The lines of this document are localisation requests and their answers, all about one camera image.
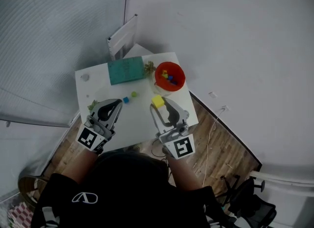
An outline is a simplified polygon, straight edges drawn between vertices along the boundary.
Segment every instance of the yellow sponge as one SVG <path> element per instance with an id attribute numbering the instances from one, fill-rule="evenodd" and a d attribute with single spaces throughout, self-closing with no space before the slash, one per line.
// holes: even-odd
<path id="1" fill-rule="evenodd" d="M 165 102 L 164 102 L 163 98 L 162 98 L 160 95 L 155 96 L 155 97 L 152 99 L 152 103 L 154 104 L 154 106 L 155 106 L 156 108 L 160 108 L 160 107 L 162 107 L 163 105 L 165 105 Z"/>

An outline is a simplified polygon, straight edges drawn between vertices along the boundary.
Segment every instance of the white desk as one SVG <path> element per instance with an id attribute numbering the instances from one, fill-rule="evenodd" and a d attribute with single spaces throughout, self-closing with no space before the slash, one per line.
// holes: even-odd
<path id="1" fill-rule="evenodd" d="M 179 64 L 175 53 L 147 55 L 143 56 L 143 61 L 144 64 L 152 61 L 156 67 L 165 61 Z M 88 81 L 85 82 L 80 79 L 83 74 L 89 75 Z M 103 101 L 106 99 L 123 99 L 124 97 L 130 99 L 128 104 L 123 103 L 118 121 L 115 123 L 116 135 L 106 143 L 104 151 L 130 146 L 156 137 L 158 130 L 155 127 L 149 108 L 152 98 L 156 95 L 152 92 L 148 79 L 111 85 L 108 64 L 101 64 L 76 71 L 75 80 L 82 123 L 85 123 L 86 117 L 89 115 L 87 106 L 91 105 L 93 100 Z M 132 98 L 132 91 L 136 91 L 139 95 Z M 189 112 L 189 118 L 187 119 L 189 126 L 198 123 L 186 84 L 167 98 L 172 99 Z"/>

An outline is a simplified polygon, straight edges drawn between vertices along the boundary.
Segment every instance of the green block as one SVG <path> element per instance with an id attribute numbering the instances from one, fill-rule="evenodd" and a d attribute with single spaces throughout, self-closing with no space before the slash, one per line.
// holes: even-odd
<path id="1" fill-rule="evenodd" d="M 145 78 L 142 57 L 130 57 L 108 62 L 111 85 Z"/>

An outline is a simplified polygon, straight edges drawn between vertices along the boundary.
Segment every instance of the shirt sleeve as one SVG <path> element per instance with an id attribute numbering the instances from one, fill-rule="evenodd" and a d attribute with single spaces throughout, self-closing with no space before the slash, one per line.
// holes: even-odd
<path id="1" fill-rule="evenodd" d="M 54 216 L 59 217 L 71 201 L 77 187 L 78 184 L 74 180 L 61 174 L 52 174 L 36 205 L 31 227 L 45 226 L 43 207 L 52 207 Z"/>

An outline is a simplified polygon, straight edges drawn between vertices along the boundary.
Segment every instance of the red bucket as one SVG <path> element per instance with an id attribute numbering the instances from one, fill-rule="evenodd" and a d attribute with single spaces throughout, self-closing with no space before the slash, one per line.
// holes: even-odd
<path id="1" fill-rule="evenodd" d="M 168 76 L 173 76 L 173 81 L 177 82 L 176 85 L 162 75 L 163 70 L 167 71 Z M 155 79 L 157 86 L 166 91 L 175 92 L 180 90 L 184 85 L 185 74 L 179 65 L 173 62 L 163 62 L 156 68 Z"/>

